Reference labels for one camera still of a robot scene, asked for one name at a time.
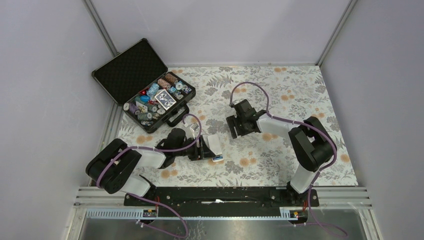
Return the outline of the white remote control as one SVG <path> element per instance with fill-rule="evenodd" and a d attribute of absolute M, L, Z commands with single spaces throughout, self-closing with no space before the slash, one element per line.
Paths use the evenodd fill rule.
<path fill-rule="evenodd" d="M 214 154 L 214 157 L 211 160 L 214 163 L 222 162 L 223 159 L 223 151 L 221 148 L 221 143 L 217 134 L 212 134 L 207 136 L 208 147 Z"/>

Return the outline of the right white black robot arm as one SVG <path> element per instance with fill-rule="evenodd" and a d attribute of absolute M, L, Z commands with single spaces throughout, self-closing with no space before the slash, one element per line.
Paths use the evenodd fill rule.
<path fill-rule="evenodd" d="M 320 169 L 337 155 L 337 147 L 321 122 L 312 116 L 303 122 L 278 118 L 266 110 L 255 110 L 246 99 L 229 106 L 235 110 L 226 118 L 232 138 L 267 133 L 290 140 L 299 167 L 288 183 L 286 198 L 293 206 L 301 205 Z"/>

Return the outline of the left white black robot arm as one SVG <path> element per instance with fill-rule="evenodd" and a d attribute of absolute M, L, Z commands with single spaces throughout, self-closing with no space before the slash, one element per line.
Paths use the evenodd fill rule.
<path fill-rule="evenodd" d="M 191 161 L 223 160 L 218 136 L 195 137 L 197 128 L 196 124 L 173 128 L 155 147 L 129 147 L 116 138 L 88 163 L 85 172 L 107 193 L 135 194 L 142 205 L 148 206 L 155 200 L 153 185 L 145 177 L 134 175 L 136 168 L 165 169 L 176 157 L 188 157 Z"/>

